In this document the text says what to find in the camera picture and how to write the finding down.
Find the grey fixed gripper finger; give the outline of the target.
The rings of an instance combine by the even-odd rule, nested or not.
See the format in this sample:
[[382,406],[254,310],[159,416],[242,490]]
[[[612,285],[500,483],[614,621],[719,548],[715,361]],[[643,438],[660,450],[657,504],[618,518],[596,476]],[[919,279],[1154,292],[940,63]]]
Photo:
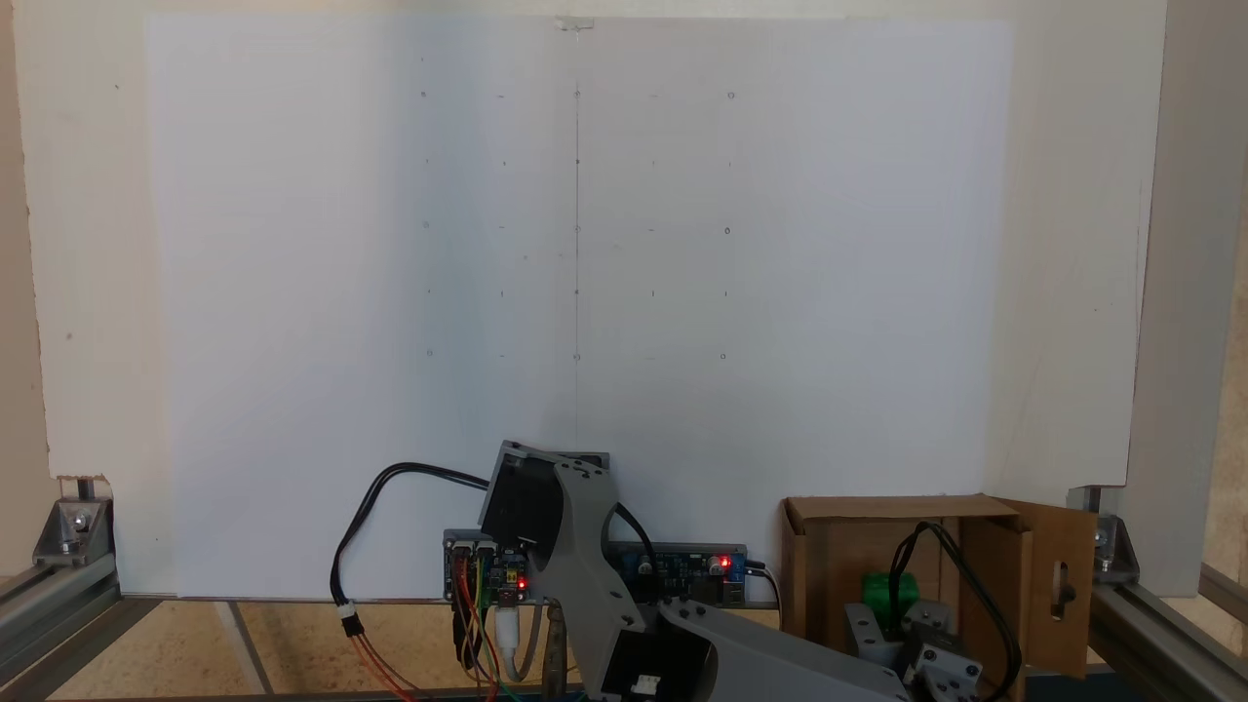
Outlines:
[[904,648],[904,635],[896,635],[879,625],[877,613],[869,605],[847,603],[845,645],[847,653],[896,672]]

